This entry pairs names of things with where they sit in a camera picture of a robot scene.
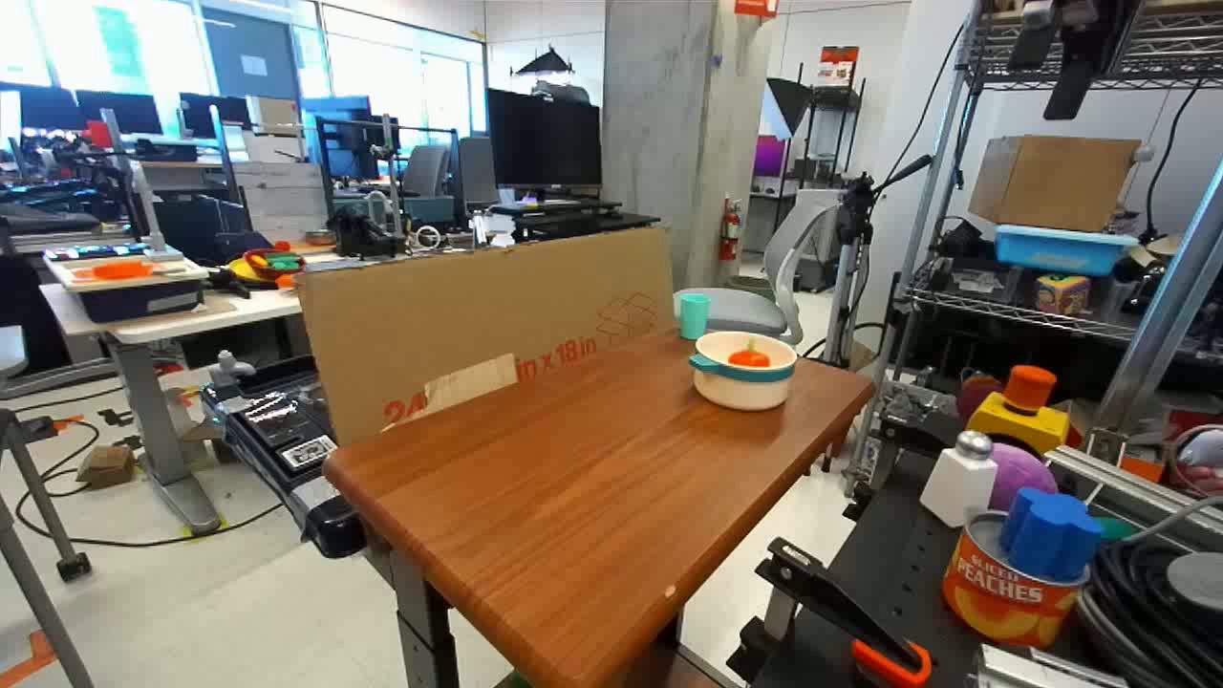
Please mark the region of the orange toy bell pepper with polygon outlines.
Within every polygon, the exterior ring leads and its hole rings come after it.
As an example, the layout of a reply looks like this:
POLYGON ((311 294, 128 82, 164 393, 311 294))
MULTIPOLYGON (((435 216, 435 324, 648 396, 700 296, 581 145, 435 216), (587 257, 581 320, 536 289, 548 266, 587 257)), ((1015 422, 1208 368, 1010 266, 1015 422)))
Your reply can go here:
POLYGON ((732 361, 734 368, 773 368, 773 360, 757 343, 732 350, 732 361))

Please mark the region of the teal plastic cup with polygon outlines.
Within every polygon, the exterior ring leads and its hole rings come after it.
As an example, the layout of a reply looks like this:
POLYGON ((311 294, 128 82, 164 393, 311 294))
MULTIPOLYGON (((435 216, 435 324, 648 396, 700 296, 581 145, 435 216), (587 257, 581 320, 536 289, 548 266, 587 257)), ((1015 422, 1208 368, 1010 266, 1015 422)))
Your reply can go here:
POLYGON ((686 289, 678 296, 678 324, 682 324, 686 338, 700 338, 706 333, 706 317, 713 317, 713 296, 706 294, 686 289))

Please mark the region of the red fire extinguisher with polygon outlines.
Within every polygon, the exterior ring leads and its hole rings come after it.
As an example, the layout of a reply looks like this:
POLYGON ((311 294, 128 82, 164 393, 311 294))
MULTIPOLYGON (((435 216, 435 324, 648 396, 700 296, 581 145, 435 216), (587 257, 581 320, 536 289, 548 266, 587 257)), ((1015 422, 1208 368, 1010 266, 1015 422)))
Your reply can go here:
POLYGON ((738 261, 738 239, 741 239, 741 206, 734 197, 723 197, 718 262, 734 262, 738 261))

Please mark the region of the grey office chair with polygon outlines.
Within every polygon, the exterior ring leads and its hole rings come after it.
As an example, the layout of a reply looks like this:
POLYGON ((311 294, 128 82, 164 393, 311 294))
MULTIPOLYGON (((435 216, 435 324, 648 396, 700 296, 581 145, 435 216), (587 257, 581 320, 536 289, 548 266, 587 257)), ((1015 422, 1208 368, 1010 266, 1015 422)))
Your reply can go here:
POLYGON ((840 197, 836 193, 799 193, 779 230, 769 235, 762 271, 766 287, 686 287, 673 303, 705 296, 706 329, 738 329, 766 333, 787 343, 802 338, 794 280, 799 257, 816 231, 829 231, 836 226, 840 197))

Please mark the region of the black computer monitor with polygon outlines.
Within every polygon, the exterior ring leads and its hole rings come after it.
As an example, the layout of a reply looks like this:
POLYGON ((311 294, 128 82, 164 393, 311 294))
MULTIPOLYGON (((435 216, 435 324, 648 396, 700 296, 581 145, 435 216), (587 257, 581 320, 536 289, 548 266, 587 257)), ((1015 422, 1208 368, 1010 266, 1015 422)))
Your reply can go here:
POLYGON ((486 90, 486 126, 502 187, 602 178, 602 109, 579 99, 486 90))

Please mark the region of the brown cardboard sheet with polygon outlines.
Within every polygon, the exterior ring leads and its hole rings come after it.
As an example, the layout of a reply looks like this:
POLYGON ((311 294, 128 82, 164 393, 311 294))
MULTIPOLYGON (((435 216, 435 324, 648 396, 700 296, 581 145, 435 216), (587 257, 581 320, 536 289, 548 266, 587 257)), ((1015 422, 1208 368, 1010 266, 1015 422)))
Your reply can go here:
POLYGON ((621 230, 421 257, 299 280, 311 350, 342 441, 445 408, 471 368, 515 376, 673 324, 673 235, 621 230))

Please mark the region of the black orange clamp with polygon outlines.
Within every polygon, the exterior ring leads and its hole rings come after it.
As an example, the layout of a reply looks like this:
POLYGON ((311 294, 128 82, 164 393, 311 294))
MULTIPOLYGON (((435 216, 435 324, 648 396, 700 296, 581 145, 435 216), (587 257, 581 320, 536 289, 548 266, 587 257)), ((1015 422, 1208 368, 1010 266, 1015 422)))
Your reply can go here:
POLYGON ((848 662, 863 677, 878 680, 885 688, 928 688, 937 673, 934 653, 922 643, 886 630, 829 575, 816 554, 792 538, 773 538, 757 571, 773 585, 769 607, 757 620, 769 643, 784 643, 794 620, 816 612, 848 634, 848 662))

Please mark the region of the white plastic bottle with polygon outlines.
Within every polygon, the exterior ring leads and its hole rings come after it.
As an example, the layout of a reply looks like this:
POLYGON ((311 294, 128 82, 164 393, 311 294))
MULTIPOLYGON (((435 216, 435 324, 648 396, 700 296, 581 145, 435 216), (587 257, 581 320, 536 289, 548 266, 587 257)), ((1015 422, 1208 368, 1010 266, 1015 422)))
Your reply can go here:
POLYGON ((922 504, 945 523, 962 527, 970 510, 983 510, 994 496, 997 462, 994 440, 983 430, 960 430, 934 462, 922 504))

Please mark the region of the orange cylinder block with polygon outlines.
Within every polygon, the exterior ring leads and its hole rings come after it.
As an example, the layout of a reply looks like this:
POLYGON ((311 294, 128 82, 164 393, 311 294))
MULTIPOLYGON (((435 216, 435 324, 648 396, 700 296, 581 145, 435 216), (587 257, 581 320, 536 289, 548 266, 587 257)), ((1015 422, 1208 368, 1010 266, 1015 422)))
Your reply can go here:
POLYGON ((1017 361, 1006 376, 1006 401, 1020 413, 1035 413, 1054 393, 1054 373, 1035 361, 1017 361))

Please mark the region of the purple ball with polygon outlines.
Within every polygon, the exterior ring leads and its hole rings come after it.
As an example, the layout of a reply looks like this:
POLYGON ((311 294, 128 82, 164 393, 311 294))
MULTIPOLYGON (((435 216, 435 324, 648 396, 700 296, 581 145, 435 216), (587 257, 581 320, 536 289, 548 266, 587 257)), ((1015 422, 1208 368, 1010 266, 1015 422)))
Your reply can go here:
POLYGON ((997 441, 994 464, 997 464, 994 492, 989 492, 994 506, 1010 506, 1020 489, 1041 489, 1041 492, 1060 489, 1054 473, 1017 441, 997 441))

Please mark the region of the yellow toy block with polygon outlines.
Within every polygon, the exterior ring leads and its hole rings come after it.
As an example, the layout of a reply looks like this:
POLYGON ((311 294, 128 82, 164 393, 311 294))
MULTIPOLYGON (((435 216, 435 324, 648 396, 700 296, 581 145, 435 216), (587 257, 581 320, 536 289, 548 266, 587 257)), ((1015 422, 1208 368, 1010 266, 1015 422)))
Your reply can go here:
POLYGON ((1048 396, 985 393, 969 429, 1045 455, 1066 441, 1069 417, 1048 396))

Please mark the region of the blue plastic tray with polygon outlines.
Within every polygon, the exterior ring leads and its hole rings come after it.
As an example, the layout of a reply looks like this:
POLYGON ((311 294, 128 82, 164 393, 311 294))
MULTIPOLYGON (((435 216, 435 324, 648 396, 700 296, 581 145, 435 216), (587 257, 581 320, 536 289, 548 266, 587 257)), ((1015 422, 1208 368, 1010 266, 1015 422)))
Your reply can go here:
POLYGON ((1082 230, 1035 230, 1001 226, 994 250, 1001 262, 1054 271, 1054 275, 1109 275, 1136 235, 1129 231, 1082 231, 1082 230))

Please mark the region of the peaches tin can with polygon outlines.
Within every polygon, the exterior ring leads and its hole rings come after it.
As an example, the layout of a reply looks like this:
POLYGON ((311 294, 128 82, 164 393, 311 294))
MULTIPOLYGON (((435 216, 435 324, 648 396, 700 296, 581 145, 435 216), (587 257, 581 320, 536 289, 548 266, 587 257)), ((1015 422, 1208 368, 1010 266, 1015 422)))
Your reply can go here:
POLYGON ((962 523, 942 575, 945 607, 1010 650, 1050 650, 1077 605, 1085 575, 1050 580, 1017 568, 1001 550, 1001 510, 979 510, 962 523))

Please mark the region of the cardboard box on shelf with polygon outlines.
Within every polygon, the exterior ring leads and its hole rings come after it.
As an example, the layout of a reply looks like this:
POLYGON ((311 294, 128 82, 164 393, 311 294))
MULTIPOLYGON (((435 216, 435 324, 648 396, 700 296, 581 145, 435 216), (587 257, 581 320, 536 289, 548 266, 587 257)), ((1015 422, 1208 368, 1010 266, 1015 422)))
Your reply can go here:
POLYGON ((994 226, 1109 230, 1136 154, 1132 137, 994 137, 969 208, 994 226))

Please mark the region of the grey tray with orange plate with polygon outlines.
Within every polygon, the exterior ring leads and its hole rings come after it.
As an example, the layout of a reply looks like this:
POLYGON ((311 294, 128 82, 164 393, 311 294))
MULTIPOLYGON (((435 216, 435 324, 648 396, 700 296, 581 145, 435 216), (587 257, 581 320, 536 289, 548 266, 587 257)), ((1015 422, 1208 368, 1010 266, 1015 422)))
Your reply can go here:
POLYGON ((62 249, 45 250, 44 262, 94 320, 133 320, 197 310, 208 289, 208 266, 176 249, 62 249))

